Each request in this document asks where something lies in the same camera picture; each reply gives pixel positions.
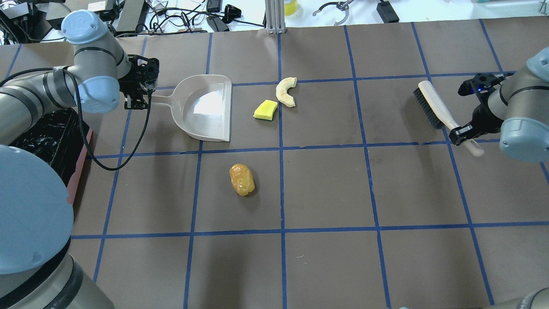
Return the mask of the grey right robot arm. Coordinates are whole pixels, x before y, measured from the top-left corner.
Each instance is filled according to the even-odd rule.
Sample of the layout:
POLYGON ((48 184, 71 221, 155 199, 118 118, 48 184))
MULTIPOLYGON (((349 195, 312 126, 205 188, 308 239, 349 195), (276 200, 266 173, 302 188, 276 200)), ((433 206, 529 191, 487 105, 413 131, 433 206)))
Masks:
POLYGON ((547 308, 548 48, 515 73, 479 73, 457 92, 479 101, 450 138, 494 300, 547 308))

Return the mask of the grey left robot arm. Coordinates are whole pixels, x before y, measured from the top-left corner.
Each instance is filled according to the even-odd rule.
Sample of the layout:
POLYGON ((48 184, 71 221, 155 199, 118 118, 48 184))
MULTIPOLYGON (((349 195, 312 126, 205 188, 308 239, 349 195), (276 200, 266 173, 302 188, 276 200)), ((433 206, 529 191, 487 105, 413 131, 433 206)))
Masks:
POLYGON ((97 158, 82 112, 151 110, 159 61, 128 55, 99 16, 69 13, 61 31, 74 64, 27 69, 1 82, 1 307, 113 309, 69 254, 74 189, 97 158))

